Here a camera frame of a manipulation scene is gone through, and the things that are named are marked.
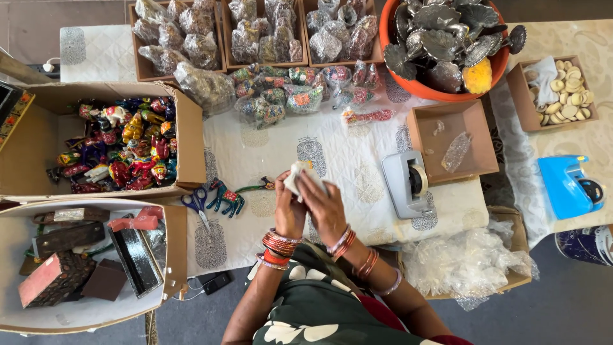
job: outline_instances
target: scissors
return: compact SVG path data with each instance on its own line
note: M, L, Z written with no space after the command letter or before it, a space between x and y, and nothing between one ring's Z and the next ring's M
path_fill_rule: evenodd
M208 192L206 189L202 187L198 187L194 189L194 192L191 195L183 195L181 197L181 202L191 208L192 210L198 212L198 215L202 219L204 223L204 227L207 228L208 231L211 231L211 228L208 226L207 216L204 214L204 205L207 202Z

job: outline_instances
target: gray floor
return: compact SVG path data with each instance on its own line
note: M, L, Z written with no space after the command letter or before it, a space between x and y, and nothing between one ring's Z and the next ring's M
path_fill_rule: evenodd
M562 257L553 236L531 252L541 281L493 296L466 312L453 300L432 305L458 336L476 345L499 344L613 344L613 268ZM244 290L247 269L233 272L235 280L213 295L192 301L171 300L157 311L160 345L219 344L234 306ZM63 336L0 333L10 345L136 345L145 344L144 319Z

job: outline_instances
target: blue painted horse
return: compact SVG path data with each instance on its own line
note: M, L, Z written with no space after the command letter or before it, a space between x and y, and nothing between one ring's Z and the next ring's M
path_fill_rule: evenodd
M210 209L211 207L213 207L213 205L216 204L215 212L217 212L219 211L221 202L225 201L230 204L230 207L221 211L221 214L227 214L228 212L230 212L228 218L232 218L234 212L236 212L236 215L238 215L240 213L240 209L243 208L243 205L245 205L245 199L243 199L242 196L230 191L226 187L226 185L224 185L224 182L217 177L213 179L213 183L210 185L208 190L210 192L215 188L218 188L217 197L215 198L215 200L213 200L210 204L207 205L207 209Z

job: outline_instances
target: orange bowl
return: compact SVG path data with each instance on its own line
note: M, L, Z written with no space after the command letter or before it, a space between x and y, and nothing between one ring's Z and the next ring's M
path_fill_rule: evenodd
M379 24L379 37L381 38L381 49L385 50L385 46L389 44L389 33L388 27L393 25L394 13L398 8L400 1L399 0L387 0L385 6L383 7L383 11L381 12L381 23ZM494 4L490 1L490 5L493 9L498 13L498 19L500 20L500 24L504 24L504 20L500 15L500 12L494 6ZM507 31L503 31L503 37L507 37ZM502 77L504 70L506 69L506 64L509 61L509 47L502 48L496 55L488 57L492 64L492 87L496 85L496 83ZM433 90L424 84L414 80L412 82L397 76L394 72L389 71L392 74L392 77L398 85L400 85L403 89L410 92L411 94L424 98L424 99L432 99L434 101L442 101L442 102L464 102L470 101L472 99L476 99L483 94L475 94L475 93L444 93L440 91Z

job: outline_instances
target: woman's hand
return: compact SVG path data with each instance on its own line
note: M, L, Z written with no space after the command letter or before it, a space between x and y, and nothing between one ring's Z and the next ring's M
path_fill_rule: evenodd
M299 239L305 227L307 207L298 202L298 198L285 188L283 181L289 176L290 170L285 171L275 180L276 209L275 225L276 232L287 238Z
M300 172L296 184L311 211L311 219L319 237L327 246L334 246L347 228L341 191L337 186L324 181L330 196L326 195L304 171Z

